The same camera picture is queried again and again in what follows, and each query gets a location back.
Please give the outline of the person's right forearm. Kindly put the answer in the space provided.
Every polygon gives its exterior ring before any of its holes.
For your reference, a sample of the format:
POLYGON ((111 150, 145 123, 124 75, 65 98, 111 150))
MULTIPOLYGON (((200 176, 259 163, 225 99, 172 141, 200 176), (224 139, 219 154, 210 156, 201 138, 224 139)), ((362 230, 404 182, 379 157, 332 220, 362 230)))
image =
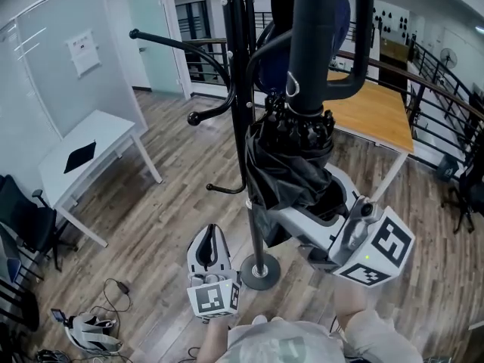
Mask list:
POLYGON ((349 321, 368 307, 368 291, 351 281, 338 279, 334 288, 334 308, 339 326, 346 329, 349 321))

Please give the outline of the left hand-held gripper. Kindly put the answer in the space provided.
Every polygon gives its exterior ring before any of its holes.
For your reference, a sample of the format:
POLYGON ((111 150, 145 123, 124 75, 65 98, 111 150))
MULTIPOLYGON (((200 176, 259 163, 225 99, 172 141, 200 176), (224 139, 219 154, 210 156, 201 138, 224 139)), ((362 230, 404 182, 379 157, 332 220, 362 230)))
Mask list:
POLYGON ((207 321, 236 315, 241 288, 239 273, 195 274, 231 268, 225 236, 218 225, 209 224, 194 237, 187 251, 187 263, 193 272, 189 274, 187 293, 194 315, 207 321))

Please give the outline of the black metal railing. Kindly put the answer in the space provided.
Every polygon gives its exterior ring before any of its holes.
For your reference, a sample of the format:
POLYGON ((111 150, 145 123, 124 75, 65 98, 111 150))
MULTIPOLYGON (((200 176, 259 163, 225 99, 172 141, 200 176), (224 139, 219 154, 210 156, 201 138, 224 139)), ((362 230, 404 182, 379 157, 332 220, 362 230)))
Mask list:
MULTIPOLYGON (((256 47, 268 38, 273 27, 269 12, 255 13, 256 47)), ((198 36, 185 42, 194 45, 214 57, 228 72, 228 51, 226 39, 198 36)), ((478 148, 484 144, 484 103, 473 96, 457 78, 450 80, 450 73, 427 50, 414 42, 410 51, 403 57, 388 58, 385 53, 379 60, 371 59, 367 80, 383 86, 400 95, 405 113, 418 150, 429 151, 436 159, 423 158, 430 163, 441 160, 441 156, 466 166, 476 156, 478 148)), ((221 85, 220 74, 203 61, 197 54, 189 51, 188 68, 192 82, 221 85)), ((349 73, 354 56, 343 49, 330 63, 334 72, 349 73)))

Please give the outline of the white desk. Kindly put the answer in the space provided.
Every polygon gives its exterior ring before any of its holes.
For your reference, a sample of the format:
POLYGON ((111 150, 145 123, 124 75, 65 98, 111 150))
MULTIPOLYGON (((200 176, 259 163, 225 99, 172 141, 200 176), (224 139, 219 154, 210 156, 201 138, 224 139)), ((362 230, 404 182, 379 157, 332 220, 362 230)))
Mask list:
POLYGON ((132 141, 136 146, 155 182, 160 184, 162 177, 135 133, 135 124, 100 110, 93 111, 81 121, 39 164, 43 191, 50 207, 102 247, 107 247, 108 243, 73 216, 64 204, 103 161, 127 141, 132 141), (93 158, 65 173, 70 153, 91 143, 96 143, 93 158))

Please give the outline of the standing fan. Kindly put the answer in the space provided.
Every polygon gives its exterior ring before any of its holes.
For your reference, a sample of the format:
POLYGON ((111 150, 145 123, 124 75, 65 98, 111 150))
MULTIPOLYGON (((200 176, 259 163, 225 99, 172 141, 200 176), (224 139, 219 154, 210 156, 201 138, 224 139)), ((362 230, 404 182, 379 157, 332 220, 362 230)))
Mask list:
POLYGON ((440 52, 440 61, 446 69, 451 70, 457 66, 458 57, 450 48, 443 48, 440 52))

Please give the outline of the blue seat chair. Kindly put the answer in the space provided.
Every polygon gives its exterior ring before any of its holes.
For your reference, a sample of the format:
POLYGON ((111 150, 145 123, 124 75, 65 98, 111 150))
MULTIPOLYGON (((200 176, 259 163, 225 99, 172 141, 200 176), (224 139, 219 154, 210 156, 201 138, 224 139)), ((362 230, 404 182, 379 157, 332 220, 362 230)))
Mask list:
POLYGON ((21 266, 20 252, 15 240, 0 226, 0 277, 16 284, 21 266))

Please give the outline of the black coat stand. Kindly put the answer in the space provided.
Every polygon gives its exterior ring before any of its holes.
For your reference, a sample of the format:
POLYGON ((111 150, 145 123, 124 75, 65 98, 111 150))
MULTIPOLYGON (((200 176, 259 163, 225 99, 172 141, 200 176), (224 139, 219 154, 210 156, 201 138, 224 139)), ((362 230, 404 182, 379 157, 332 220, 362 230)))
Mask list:
POLYGON ((255 100, 253 78, 248 68, 257 62, 259 52, 255 49, 255 23, 253 0, 221 0, 226 34, 227 66, 222 66, 210 54, 197 47, 194 42, 180 42, 163 36, 132 29, 131 39, 141 39, 160 45, 169 46, 190 54, 196 54, 205 60, 218 73, 228 89, 228 95, 222 105, 211 110, 193 112, 188 116, 188 123, 197 126, 201 122, 231 111, 234 137, 237 148, 237 159, 242 184, 239 188, 222 188, 208 184, 206 189, 223 194, 248 192, 246 200, 250 223, 250 234, 253 254, 248 256, 240 269, 241 280, 253 290, 269 290, 281 276, 279 261, 264 251, 263 238, 256 227, 254 218, 255 201, 252 184, 247 178, 247 161, 245 159, 246 134, 255 122, 255 100))

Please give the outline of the dark blue cap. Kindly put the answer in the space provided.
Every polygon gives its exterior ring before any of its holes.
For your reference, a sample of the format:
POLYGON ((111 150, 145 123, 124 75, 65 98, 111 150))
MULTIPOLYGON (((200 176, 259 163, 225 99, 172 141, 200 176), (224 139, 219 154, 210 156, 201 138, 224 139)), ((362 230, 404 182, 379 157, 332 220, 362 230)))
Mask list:
MULTIPOLYGON (((271 13, 274 25, 265 39, 267 42, 292 29, 293 5, 294 0, 271 0, 271 13)), ((331 57, 336 56, 349 30, 351 18, 349 0, 336 0, 334 13, 335 33, 331 57)), ((290 47, 287 46, 272 53, 267 53, 260 59, 259 80, 264 89, 267 89, 269 92, 285 92, 289 57, 290 47)))

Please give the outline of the person's left forearm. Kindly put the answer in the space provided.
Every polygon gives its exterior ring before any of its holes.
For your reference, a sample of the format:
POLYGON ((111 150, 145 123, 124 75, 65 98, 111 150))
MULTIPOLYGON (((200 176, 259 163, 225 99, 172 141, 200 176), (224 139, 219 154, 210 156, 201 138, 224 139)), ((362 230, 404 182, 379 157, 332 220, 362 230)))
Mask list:
POLYGON ((197 363, 216 363, 228 348, 229 317, 213 318, 197 353, 197 363))

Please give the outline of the grey backpack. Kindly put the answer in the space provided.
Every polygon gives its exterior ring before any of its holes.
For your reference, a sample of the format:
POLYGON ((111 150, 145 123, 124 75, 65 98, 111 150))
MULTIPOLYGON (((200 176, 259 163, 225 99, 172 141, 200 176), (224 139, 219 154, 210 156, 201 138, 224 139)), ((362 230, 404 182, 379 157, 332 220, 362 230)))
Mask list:
POLYGON ((103 320, 92 313, 70 316, 64 325, 67 337, 77 348, 94 354, 116 354, 123 342, 111 335, 117 320, 103 320))

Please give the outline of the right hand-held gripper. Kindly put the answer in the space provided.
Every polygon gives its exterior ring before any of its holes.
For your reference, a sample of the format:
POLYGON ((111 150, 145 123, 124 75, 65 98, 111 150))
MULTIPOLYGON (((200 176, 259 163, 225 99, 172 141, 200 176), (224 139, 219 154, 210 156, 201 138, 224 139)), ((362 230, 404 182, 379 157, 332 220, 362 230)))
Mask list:
POLYGON ((327 164, 327 189, 336 217, 325 221, 305 209, 278 210, 278 223, 299 239, 298 251, 311 267, 376 287, 397 278, 408 260, 415 236, 391 207, 381 209, 359 197, 349 175, 327 164))

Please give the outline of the black folding umbrella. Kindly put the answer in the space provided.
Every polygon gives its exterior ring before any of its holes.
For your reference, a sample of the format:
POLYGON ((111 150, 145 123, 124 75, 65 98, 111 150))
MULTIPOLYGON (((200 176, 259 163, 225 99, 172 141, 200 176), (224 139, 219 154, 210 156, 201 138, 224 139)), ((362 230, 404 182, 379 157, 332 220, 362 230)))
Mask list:
POLYGON ((320 220, 346 216, 343 195, 327 169, 335 120, 324 102, 363 86, 371 47, 374 0, 355 0, 355 59, 350 74, 327 77, 351 17, 346 0, 294 0, 292 27, 265 44, 258 58, 289 53, 282 86, 246 133, 245 159, 257 231, 268 247, 294 236, 276 215, 292 208, 320 220))

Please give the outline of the black swivel chair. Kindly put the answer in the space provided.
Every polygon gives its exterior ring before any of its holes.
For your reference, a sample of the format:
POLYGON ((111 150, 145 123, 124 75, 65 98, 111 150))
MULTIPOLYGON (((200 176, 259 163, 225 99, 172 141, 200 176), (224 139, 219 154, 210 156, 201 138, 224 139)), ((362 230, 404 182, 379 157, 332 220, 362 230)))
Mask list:
POLYGON ((448 195, 449 198, 441 202, 441 207, 455 206, 460 211, 453 233, 459 232, 466 217, 470 225, 467 231, 471 234, 475 230, 472 214, 478 213, 484 217, 484 161, 474 160, 459 178, 458 187, 451 187, 448 195))

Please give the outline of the white paper notice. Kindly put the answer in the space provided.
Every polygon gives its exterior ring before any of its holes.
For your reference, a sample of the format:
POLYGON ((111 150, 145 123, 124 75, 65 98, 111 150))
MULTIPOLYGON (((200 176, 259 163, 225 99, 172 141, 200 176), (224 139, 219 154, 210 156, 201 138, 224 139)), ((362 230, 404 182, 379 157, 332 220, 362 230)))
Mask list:
POLYGON ((65 41, 76 75, 81 79, 86 73, 101 65, 98 44, 94 40, 92 29, 65 41))

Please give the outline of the wooden top table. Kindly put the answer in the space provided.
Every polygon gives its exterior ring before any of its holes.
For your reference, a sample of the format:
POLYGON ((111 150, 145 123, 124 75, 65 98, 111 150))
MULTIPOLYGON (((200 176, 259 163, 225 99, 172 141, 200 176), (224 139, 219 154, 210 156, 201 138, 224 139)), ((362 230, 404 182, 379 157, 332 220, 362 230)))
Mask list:
POLYGON ((336 128, 398 153, 371 199, 379 200, 405 160, 414 153, 411 128, 399 93, 366 81, 352 97, 329 100, 324 108, 333 113, 336 128))

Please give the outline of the dark storage box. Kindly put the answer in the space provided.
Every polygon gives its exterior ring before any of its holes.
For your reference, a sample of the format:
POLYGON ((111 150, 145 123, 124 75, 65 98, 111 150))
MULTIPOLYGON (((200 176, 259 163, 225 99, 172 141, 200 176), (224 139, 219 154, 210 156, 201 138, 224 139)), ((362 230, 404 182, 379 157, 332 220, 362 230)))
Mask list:
POLYGON ((451 180, 458 180, 462 173, 463 166, 452 155, 445 154, 436 170, 436 176, 443 182, 450 182, 451 180))

